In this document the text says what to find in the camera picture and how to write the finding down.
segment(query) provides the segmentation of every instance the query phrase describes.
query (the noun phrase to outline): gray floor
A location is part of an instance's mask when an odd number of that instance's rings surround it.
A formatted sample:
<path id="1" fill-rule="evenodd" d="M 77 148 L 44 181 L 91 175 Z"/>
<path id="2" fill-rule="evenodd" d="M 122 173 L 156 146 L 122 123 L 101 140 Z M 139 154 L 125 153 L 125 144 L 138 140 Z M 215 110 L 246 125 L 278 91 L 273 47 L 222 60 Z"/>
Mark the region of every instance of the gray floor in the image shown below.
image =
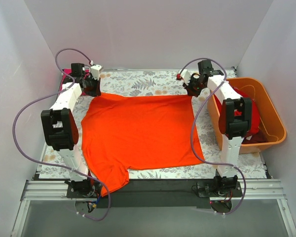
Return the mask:
<path id="1" fill-rule="evenodd" d="M 31 201 L 22 236 L 288 236 L 276 200 L 244 200 L 239 210 L 225 218 L 195 211 L 193 207 L 112 208 L 100 223 L 68 208 L 74 210 L 74 201 Z M 96 209 L 92 214 L 100 217 L 104 211 Z"/>

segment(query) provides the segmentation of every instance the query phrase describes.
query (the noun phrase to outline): black bracket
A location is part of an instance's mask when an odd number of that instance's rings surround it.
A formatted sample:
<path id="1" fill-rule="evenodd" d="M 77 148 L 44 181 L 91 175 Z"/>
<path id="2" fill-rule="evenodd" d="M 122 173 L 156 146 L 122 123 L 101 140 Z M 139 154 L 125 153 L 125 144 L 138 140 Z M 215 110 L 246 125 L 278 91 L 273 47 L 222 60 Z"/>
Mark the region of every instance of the black bracket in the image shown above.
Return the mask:
<path id="1" fill-rule="evenodd" d="M 200 61 L 198 64 L 199 73 L 193 73 L 189 83 L 183 83 L 183 87 L 187 90 L 189 96 L 198 97 L 201 91 L 207 87 L 208 78 L 215 75 L 223 75 L 221 70 L 214 70 L 210 60 Z"/>
<path id="2" fill-rule="evenodd" d="M 52 146 L 56 151 L 74 149 L 74 145 L 79 140 L 79 133 L 70 109 L 44 110 L 40 117 L 47 145 Z M 53 125 L 58 122 L 61 122 L 62 126 L 54 127 Z"/>
<path id="3" fill-rule="evenodd" d="M 75 78 L 75 82 L 79 83 L 81 90 L 89 96 L 97 97 L 101 95 L 100 82 L 101 78 L 94 79 L 91 72 L 85 72 L 84 64 L 82 63 L 71 63 L 70 75 Z M 72 82 L 70 77 L 65 77 L 63 84 Z"/>
<path id="4" fill-rule="evenodd" d="M 221 70 L 214 70 L 212 62 L 210 60 L 203 60 L 197 63 L 198 72 L 200 74 L 199 83 L 207 87 L 208 78 L 216 75 L 223 76 Z"/>
<path id="5" fill-rule="evenodd" d="M 242 190 L 238 177 L 226 178 L 217 174 L 213 179 L 202 179 L 197 182 L 197 192 L 200 198 L 211 198 L 232 192 L 233 197 L 241 197 Z"/>
<path id="6" fill-rule="evenodd" d="M 235 116 L 235 110 L 241 115 Z M 250 98 L 225 99 L 219 117 L 219 130 L 231 140 L 233 137 L 245 137 L 251 129 L 252 102 Z"/>
<path id="7" fill-rule="evenodd" d="M 86 78 L 80 80 L 79 84 L 86 95 L 97 97 L 101 95 L 100 91 L 101 78 L 95 80 L 91 73 Z"/>
<path id="8" fill-rule="evenodd" d="M 86 195 L 93 191 L 95 194 L 100 194 L 102 189 L 100 183 L 90 178 L 82 181 L 65 181 L 65 184 L 68 184 L 67 198 L 85 198 Z"/>

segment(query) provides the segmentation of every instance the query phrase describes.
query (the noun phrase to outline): orange cloth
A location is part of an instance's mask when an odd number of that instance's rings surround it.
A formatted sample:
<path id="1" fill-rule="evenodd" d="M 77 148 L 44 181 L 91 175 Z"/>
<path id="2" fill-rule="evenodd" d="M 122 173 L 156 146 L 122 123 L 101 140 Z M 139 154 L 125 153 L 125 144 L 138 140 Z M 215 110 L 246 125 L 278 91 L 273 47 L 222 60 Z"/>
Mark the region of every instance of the orange cloth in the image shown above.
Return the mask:
<path id="1" fill-rule="evenodd" d="M 194 115 L 187 95 L 123 97 L 102 93 L 82 120 L 82 151 L 89 169 L 110 192 L 129 182 L 127 169 L 201 163 L 190 146 Z M 203 157 L 197 132 L 194 145 Z M 102 189 L 102 196 L 107 191 Z"/>

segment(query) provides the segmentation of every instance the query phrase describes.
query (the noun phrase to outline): cable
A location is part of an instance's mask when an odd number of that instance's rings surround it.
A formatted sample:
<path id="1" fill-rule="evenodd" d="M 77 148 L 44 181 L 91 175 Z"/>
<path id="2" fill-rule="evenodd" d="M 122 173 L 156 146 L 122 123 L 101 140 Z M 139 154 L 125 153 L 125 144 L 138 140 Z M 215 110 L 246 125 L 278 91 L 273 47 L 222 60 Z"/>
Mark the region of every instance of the cable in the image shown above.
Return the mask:
<path id="1" fill-rule="evenodd" d="M 228 193 L 226 193 L 226 194 L 222 194 L 220 191 L 218 191 L 218 192 L 217 192 L 217 195 L 223 197 L 223 196 L 225 196 L 225 195 L 228 195 Z"/>
<path id="2" fill-rule="evenodd" d="M 232 198 L 232 191 L 230 191 L 230 198 L 228 201 L 231 201 L 231 198 Z"/>
<path id="3" fill-rule="evenodd" d="M 228 197 L 228 194 L 229 194 L 229 193 L 227 193 L 225 199 L 224 199 L 224 200 L 221 200 L 220 202 L 224 202 L 224 201 L 226 201 L 226 199 L 227 199 L 227 197 Z"/>
<path id="4" fill-rule="evenodd" d="M 24 153 L 24 151 L 23 151 L 22 148 L 20 147 L 20 145 L 19 145 L 19 143 L 18 143 L 18 141 L 17 141 L 17 138 L 16 138 L 16 132 L 15 132 L 16 123 L 17 123 L 17 121 L 18 121 L 19 116 L 22 114 L 22 112 L 23 112 L 24 110 L 26 110 L 29 106 L 31 106 L 32 104 L 35 104 L 35 103 L 38 102 L 38 101 L 41 101 L 41 100 L 47 99 L 47 98 L 49 98 L 49 97 L 52 97 L 52 96 L 54 96 L 54 95 L 58 95 L 58 94 L 60 94 L 60 93 L 62 93 L 62 92 L 64 92 L 64 91 L 66 91 L 67 89 L 71 88 L 71 87 L 74 85 L 74 83 L 75 83 L 75 79 L 74 79 L 74 77 L 72 77 L 72 76 L 68 75 L 67 73 L 65 73 L 65 72 L 61 69 L 61 67 L 59 66 L 59 64 L 58 64 L 58 55 L 59 55 L 61 52 L 65 51 L 65 50 L 73 50 L 73 51 L 79 52 L 79 53 L 81 53 L 83 56 L 85 56 L 85 57 L 89 60 L 89 63 L 90 63 L 90 64 L 93 64 L 93 62 L 89 59 L 89 57 L 87 57 L 84 53 L 82 53 L 82 52 L 81 52 L 80 50 L 78 50 L 78 49 L 74 49 L 74 48 L 64 48 L 64 49 L 58 51 L 58 52 L 56 53 L 56 55 L 55 55 L 55 63 L 56 63 L 56 66 L 58 67 L 58 69 L 59 69 L 63 74 L 65 74 L 66 76 L 68 76 L 69 78 L 71 78 L 71 79 L 73 80 L 73 82 L 72 82 L 72 84 L 71 84 L 70 86 L 68 86 L 67 88 L 65 88 L 65 89 L 63 89 L 63 90 L 60 90 L 60 91 L 58 91 L 58 92 L 56 92 L 56 93 L 53 93 L 53 94 L 46 95 L 46 96 L 44 96 L 44 97 L 38 98 L 38 99 L 36 99 L 36 100 L 34 100 L 34 101 L 28 103 L 28 104 L 27 104 L 26 106 L 24 106 L 23 108 L 21 108 L 21 110 L 20 110 L 20 111 L 17 113 L 17 115 L 15 116 L 15 119 L 14 119 L 14 121 L 13 121 L 13 125 L 12 125 L 12 136 L 13 136 L 13 141 L 14 141 L 14 144 L 15 144 L 16 148 L 18 149 L 18 151 L 19 151 L 19 152 L 20 152 L 20 153 L 21 153 L 26 159 L 28 159 L 28 160 L 30 160 L 30 161 L 32 161 L 32 162 L 35 162 L 35 163 L 38 163 L 38 164 L 44 164 L 44 165 L 50 165 L 50 166 L 55 166 L 55 167 L 60 167 L 60 168 L 68 169 L 68 170 L 71 170 L 71 171 L 73 171 L 73 172 L 75 172 L 75 173 L 81 175 L 81 176 L 87 177 L 87 178 L 89 178 L 89 179 L 93 179 L 94 181 L 99 182 L 100 184 L 102 184 L 102 186 L 103 186 L 103 187 L 107 190 L 107 192 L 108 192 L 108 200 L 109 200 L 108 208 L 107 208 L 107 211 L 105 212 L 105 214 L 104 214 L 101 218 L 94 218 L 94 217 L 92 217 L 92 216 L 88 216 L 88 215 L 85 215 L 85 214 L 83 214 L 83 213 L 77 212 L 78 214 L 80 214 L 80 215 L 82 215 L 82 216 L 84 216 L 84 217 L 87 217 L 87 218 L 89 218 L 89 219 L 91 219 L 91 220 L 94 220 L 94 221 L 102 221 L 102 220 L 108 215 L 109 210 L 110 210 L 110 207 L 111 207 L 111 195 L 110 195 L 110 191 L 109 191 L 109 189 L 108 189 L 108 187 L 106 186 L 105 183 L 103 183 L 102 181 L 100 181 L 100 180 L 98 180 L 98 179 L 96 179 L 96 178 L 94 178 L 94 177 L 92 177 L 92 176 L 90 176 L 90 175 L 86 175 L 86 174 L 84 174 L 84 173 L 81 173 L 81 172 L 78 171 L 78 170 L 72 169 L 72 168 L 70 168 L 70 167 L 68 167 L 68 166 L 61 165 L 61 164 L 50 164 L 50 163 L 47 163 L 47 162 L 43 162 L 43 161 L 39 161 L 39 160 L 36 160 L 36 159 L 31 158 L 30 156 L 28 156 L 27 154 Z"/>
<path id="5" fill-rule="evenodd" d="M 88 72 L 86 72 L 86 73 L 91 73 L 91 67 L 90 66 L 88 66 L 88 65 L 86 65 L 86 64 L 84 64 L 85 66 L 87 66 L 88 68 L 89 68 L 89 71 Z"/>
<path id="6" fill-rule="evenodd" d="M 101 195 L 99 195 L 98 199 L 96 200 L 95 204 L 97 205 L 101 199 Z"/>
<path id="7" fill-rule="evenodd" d="M 179 74 L 180 74 L 180 76 L 181 76 L 181 73 L 182 73 L 182 71 L 188 66 L 188 65 L 190 65 L 191 63 L 193 63 L 193 62 L 195 62 L 195 61 L 199 61 L 199 60 L 210 60 L 210 61 L 212 61 L 212 62 L 214 62 L 214 63 L 216 63 L 221 69 L 222 69 L 222 71 L 223 71 L 223 73 L 224 73 L 224 78 L 223 78 L 223 81 L 220 83 L 220 85 L 205 99 L 205 101 L 203 102 L 203 104 L 201 105 L 201 107 L 199 108 L 199 110 L 197 111 L 197 113 L 196 113 L 196 115 L 195 115 L 195 118 L 194 118 L 194 121 L 193 121 L 193 125 L 192 125 L 192 129 L 191 129 L 191 135 L 190 135 L 190 143 L 191 143 L 191 148 L 192 148 L 192 151 L 193 151 L 193 153 L 194 153 L 194 155 L 196 156 L 196 158 L 198 158 L 200 161 L 202 161 L 203 163 L 205 163 L 205 164 L 210 164 L 210 165 L 228 165 L 228 166 L 232 166 L 233 168 L 235 168 L 240 174 L 241 174 L 241 176 L 242 176 L 242 179 L 243 179 L 243 183 L 244 183 L 244 188 L 243 188 L 243 194 L 242 194 L 242 197 L 241 197 L 241 199 L 240 199 L 240 201 L 239 201 L 239 203 L 238 203 L 238 205 L 236 205 L 236 207 L 234 208 L 234 209 L 232 209 L 230 212 L 228 212 L 228 213 L 220 213 L 221 215 L 227 215 L 227 214 L 231 214 L 231 213 L 233 213 L 234 211 L 236 211 L 239 207 L 240 207 L 240 205 L 241 205 L 241 203 L 242 203 L 242 201 L 243 201 L 243 199 L 244 199 L 244 197 L 245 197 L 245 194 L 246 194 L 246 190 L 247 190 L 247 184 L 246 184 L 246 178 L 245 178 L 245 176 L 244 176 L 244 174 L 242 173 L 242 171 L 237 167 L 237 166 L 235 166 L 234 164 L 231 164 L 231 163 L 220 163 L 220 162 L 218 162 L 218 163 L 216 163 L 216 162 L 209 162 L 209 161 L 206 161 L 206 160 L 204 160 L 204 159 L 202 159 L 198 154 L 197 154 L 197 152 L 196 152 L 196 150 L 195 150 L 195 147 L 194 147 L 194 144 L 193 144 L 193 132 L 194 132 L 194 129 L 195 129 L 195 126 L 196 126 L 196 120 L 197 120 L 197 118 L 198 118 L 198 116 L 199 116 L 199 114 L 201 113 L 201 110 L 204 108 L 204 106 L 205 106 L 205 104 L 208 102 L 208 100 L 215 94 L 215 92 L 216 91 L 218 91 L 219 90 L 219 88 L 226 82 L 226 79 L 227 79 L 227 72 L 226 72 L 226 70 L 222 67 L 222 65 L 220 64 L 220 63 L 218 63 L 217 61 L 215 61 L 215 60 L 213 60 L 213 59 L 210 59 L 210 58 L 196 58 L 196 59 L 193 59 L 192 61 L 190 61 L 190 62 L 188 62 L 181 70 L 180 70 L 180 72 L 179 72 Z"/>
<path id="8" fill-rule="evenodd" d="M 87 195 L 83 195 L 85 198 L 89 198 L 89 197 L 92 197 L 92 196 L 94 195 L 94 193 L 95 193 L 95 187 L 92 186 L 92 188 L 93 188 L 93 193 L 90 194 L 89 196 L 87 196 Z"/>
<path id="9" fill-rule="evenodd" d="M 87 207 L 88 207 L 88 213 L 91 213 L 91 209 L 90 209 L 90 206 L 89 206 L 89 203 L 87 203 Z"/>
<path id="10" fill-rule="evenodd" d="M 199 198 L 200 196 L 198 195 L 197 190 L 194 190 L 193 187 L 196 187 L 196 188 L 197 188 L 197 185 L 196 185 L 196 184 L 193 185 L 193 186 L 191 187 L 191 190 L 192 190 L 192 192 L 193 192 L 193 193 Z"/>
<path id="11" fill-rule="evenodd" d="M 242 90 L 243 88 L 248 87 L 248 86 L 250 86 L 250 87 L 253 88 L 254 94 L 253 94 L 253 98 L 251 98 L 251 99 L 252 99 L 253 101 L 255 101 L 255 99 L 256 99 L 256 88 L 255 88 L 253 85 L 245 85 L 245 86 L 241 87 L 239 90 Z M 269 133 L 267 132 L 267 130 L 266 130 L 266 127 L 265 127 L 265 125 L 264 125 L 264 122 L 263 122 L 262 118 L 260 118 L 260 121 L 261 121 L 261 123 L 262 123 L 262 125 L 263 125 L 263 128 L 264 128 L 266 134 L 267 134 L 268 136 L 270 136 L 270 137 L 276 137 L 276 141 L 275 141 L 275 142 L 277 142 L 277 141 L 279 140 L 279 138 L 278 138 L 277 136 L 275 136 L 275 135 L 271 135 L 271 134 L 269 134 Z"/>

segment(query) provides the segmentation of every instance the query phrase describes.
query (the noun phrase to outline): floral tablecloth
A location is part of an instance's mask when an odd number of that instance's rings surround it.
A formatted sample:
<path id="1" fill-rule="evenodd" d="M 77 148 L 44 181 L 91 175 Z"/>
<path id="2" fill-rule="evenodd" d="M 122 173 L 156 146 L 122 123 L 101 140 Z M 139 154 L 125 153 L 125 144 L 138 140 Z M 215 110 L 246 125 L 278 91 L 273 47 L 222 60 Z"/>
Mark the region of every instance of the floral tablecloth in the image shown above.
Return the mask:
<path id="1" fill-rule="evenodd" d="M 101 74 L 101 91 L 122 96 L 155 96 L 155 95 L 182 95 L 186 90 L 182 82 L 176 80 L 176 71 L 113 71 Z M 234 71 L 227 71 L 228 77 L 235 77 Z M 194 113 L 199 109 L 209 90 L 202 91 L 198 98 L 193 97 Z M 79 130 L 78 146 L 81 150 L 82 128 L 81 120 L 85 116 L 93 97 L 80 96 L 73 111 L 74 119 Z M 221 151 L 217 145 L 214 129 L 206 106 L 201 112 L 197 124 L 197 132 L 208 161 L 220 161 Z M 44 161 L 64 164 L 61 157 L 52 147 L 47 147 Z M 266 178 L 265 170 L 259 153 L 240 155 L 236 163 L 246 178 Z M 195 179 L 212 178 L 216 167 L 207 164 L 182 166 L 175 168 L 129 170 L 131 179 Z M 39 174 L 40 179 L 69 179 L 69 171 L 63 168 L 43 165 Z"/>

